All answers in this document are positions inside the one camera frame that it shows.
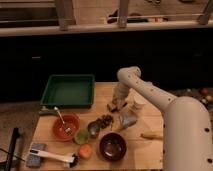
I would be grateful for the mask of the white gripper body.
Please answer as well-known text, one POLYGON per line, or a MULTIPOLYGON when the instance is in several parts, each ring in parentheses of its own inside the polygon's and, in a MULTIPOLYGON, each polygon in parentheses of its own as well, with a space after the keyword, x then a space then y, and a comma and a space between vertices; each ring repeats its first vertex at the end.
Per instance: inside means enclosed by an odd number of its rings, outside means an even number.
POLYGON ((122 108, 126 103, 126 98, 129 94, 130 88, 125 84, 118 82, 114 88, 112 103, 117 108, 122 108))

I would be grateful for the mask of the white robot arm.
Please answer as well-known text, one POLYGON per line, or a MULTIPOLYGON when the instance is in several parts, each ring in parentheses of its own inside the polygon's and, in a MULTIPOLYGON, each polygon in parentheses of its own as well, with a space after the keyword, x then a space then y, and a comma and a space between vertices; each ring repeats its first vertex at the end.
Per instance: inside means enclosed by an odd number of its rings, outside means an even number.
POLYGON ((213 171, 213 139, 206 107, 189 96, 177 97, 141 79, 137 66, 121 68, 113 101, 123 107, 134 89, 163 116, 163 171, 213 171))

